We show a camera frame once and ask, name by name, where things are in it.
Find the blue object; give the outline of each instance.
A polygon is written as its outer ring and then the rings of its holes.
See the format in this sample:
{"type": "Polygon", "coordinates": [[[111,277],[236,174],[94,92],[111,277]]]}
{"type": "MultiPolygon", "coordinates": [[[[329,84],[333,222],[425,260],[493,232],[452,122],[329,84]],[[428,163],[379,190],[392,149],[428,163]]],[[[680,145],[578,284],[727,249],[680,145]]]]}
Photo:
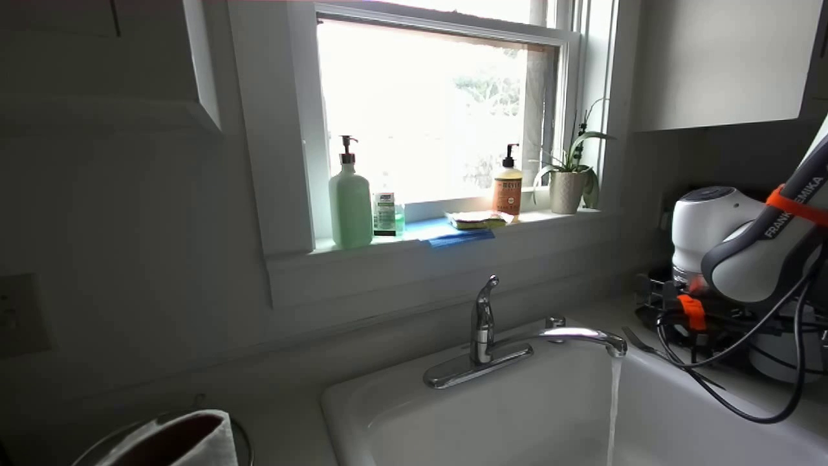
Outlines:
{"type": "Polygon", "coordinates": [[[458,232],[430,237],[430,246],[433,249],[455,249],[461,242],[477,242],[477,240],[487,240],[487,237],[494,237],[494,232],[493,229],[458,229],[458,232]]]}

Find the potted plant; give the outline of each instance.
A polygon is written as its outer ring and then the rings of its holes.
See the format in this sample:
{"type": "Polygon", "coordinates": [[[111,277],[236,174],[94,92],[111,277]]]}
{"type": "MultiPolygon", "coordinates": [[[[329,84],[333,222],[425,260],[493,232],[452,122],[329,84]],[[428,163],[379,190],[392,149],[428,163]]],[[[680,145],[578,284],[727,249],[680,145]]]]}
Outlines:
{"type": "Polygon", "coordinates": [[[590,194],[592,201],[599,205],[599,199],[595,199],[599,196],[599,174],[582,163],[582,152],[586,152],[588,139],[608,139],[605,132],[588,128],[588,122],[590,122],[595,104],[590,105],[588,115],[578,124],[578,135],[575,135],[571,145],[565,149],[562,161],[552,166],[552,175],[548,175],[552,211],[575,214],[578,205],[586,194],[590,194]]]}

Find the pump bottle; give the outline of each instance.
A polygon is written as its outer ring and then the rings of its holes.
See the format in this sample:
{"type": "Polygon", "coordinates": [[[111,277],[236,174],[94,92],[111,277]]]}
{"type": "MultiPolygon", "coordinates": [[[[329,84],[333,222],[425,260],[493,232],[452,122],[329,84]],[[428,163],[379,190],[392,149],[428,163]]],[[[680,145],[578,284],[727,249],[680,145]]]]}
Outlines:
{"type": "Polygon", "coordinates": [[[353,135],[342,135],[342,170],[329,184],[333,242],[339,249],[363,249],[372,237],[371,185],[355,167],[357,155],[353,152],[353,143],[357,143],[353,135]]]}
{"type": "Polygon", "coordinates": [[[502,158],[502,167],[494,175],[493,206],[498,211],[507,211],[507,214],[518,218],[520,214],[522,174],[515,167],[512,148],[518,148],[518,143],[507,145],[507,155],[502,158]]]}

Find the black cord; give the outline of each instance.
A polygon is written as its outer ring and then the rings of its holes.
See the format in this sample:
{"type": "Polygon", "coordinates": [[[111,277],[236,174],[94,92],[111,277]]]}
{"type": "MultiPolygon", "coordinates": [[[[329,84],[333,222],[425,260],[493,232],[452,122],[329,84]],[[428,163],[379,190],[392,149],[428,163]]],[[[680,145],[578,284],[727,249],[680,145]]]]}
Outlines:
{"type": "MultiPolygon", "coordinates": [[[[816,269],[809,269],[807,275],[803,275],[776,303],[773,303],[773,307],[765,312],[765,315],[762,315],[737,342],[732,342],[731,346],[724,346],[723,351],[718,351],[718,354],[712,354],[712,357],[707,357],[707,359],[700,359],[700,361],[684,361],[675,351],[675,361],[680,361],[684,368],[707,368],[707,365],[712,365],[712,361],[720,361],[720,359],[724,359],[724,357],[731,357],[736,348],[740,348],[743,344],[747,344],[778,310],[781,310],[781,304],[786,304],[803,286],[804,286],[804,281],[809,281],[813,278],[813,271],[816,269]]],[[[665,332],[665,312],[659,312],[657,317],[654,317],[654,329],[657,332],[665,332]]]]}
{"type": "Polygon", "coordinates": [[[710,396],[714,396],[727,412],[732,412],[732,413],[737,413],[737,417],[743,417],[743,418],[747,418],[747,421],[756,421],[756,423],[776,423],[776,421],[786,418],[793,412],[797,412],[800,399],[803,399],[803,388],[804,388],[804,342],[803,342],[803,325],[800,325],[800,320],[803,320],[803,307],[804,307],[807,293],[809,293],[809,278],[804,278],[803,295],[800,295],[797,307],[794,307],[794,351],[797,351],[797,381],[794,381],[794,391],[793,391],[789,401],[781,407],[781,412],[776,412],[776,413],[771,413],[771,417],[747,413],[747,412],[737,409],[736,404],[731,404],[723,394],[718,394],[718,388],[712,388],[712,385],[702,377],[702,372],[696,372],[693,365],[685,365],[685,361],[671,348],[662,325],[657,325],[657,339],[662,342],[667,357],[671,357],[675,365],[684,365],[684,370],[685,370],[710,396]]]}
{"type": "MultiPolygon", "coordinates": [[[[776,365],[785,365],[785,368],[789,368],[789,370],[797,368],[797,365],[793,365],[793,361],[786,361],[786,359],[781,359],[781,357],[762,348],[758,344],[751,344],[751,351],[758,351],[758,354],[764,354],[764,357],[768,357],[768,359],[773,359],[776,365]]],[[[809,370],[809,368],[804,368],[804,372],[809,372],[809,374],[828,374],[828,370],[809,370]]]]}
{"type": "Polygon", "coordinates": [[[747,421],[756,421],[756,423],[773,423],[773,421],[781,421],[786,418],[793,412],[797,412],[800,407],[800,399],[803,399],[803,388],[804,388],[804,339],[803,339],[803,310],[804,310],[804,300],[809,295],[809,286],[816,281],[816,277],[820,275],[824,269],[824,260],[828,255],[828,249],[824,246],[824,250],[817,254],[817,258],[813,260],[813,267],[773,303],[773,307],[758,317],[737,342],[732,342],[731,346],[724,346],[723,351],[702,359],[702,361],[684,361],[667,337],[665,337],[665,312],[657,315],[654,320],[654,333],[667,354],[667,359],[674,359],[675,368],[684,368],[710,396],[714,396],[724,409],[731,409],[732,413],[747,418],[747,421]],[[747,413],[743,409],[737,409],[736,404],[731,404],[723,394],[718,394],[702,372],[696,372],[696,368],[705,368],[705,365],[712,365],[727,354],[732,354],[737,346],[743,346],[745,342],[751,342],[778,310],[781,304],[786,304],[794,295],[800,293],[797,298],[797,304],[794,304],[794,354],[797,354],[797,381],[794,381],[794,391],[789,396],[789,401],[781,407],[781,412],[771,413],[771,417],[756,417],[756,413],[747,413]]]}

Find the cabinet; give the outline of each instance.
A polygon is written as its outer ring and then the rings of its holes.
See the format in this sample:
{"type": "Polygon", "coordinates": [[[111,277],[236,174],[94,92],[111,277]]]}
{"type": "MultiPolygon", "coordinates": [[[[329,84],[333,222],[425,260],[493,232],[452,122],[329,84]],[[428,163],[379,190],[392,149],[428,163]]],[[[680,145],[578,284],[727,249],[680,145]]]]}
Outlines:
{"type": "Polygon", "coordinates": [[[201,0],[0,0],[0,124],[218,126],[201,0]]]}
{"type": "Polygon", "coordinates": [[[800,119],[824,0],[641,0],[640,128],[800,119]]]}

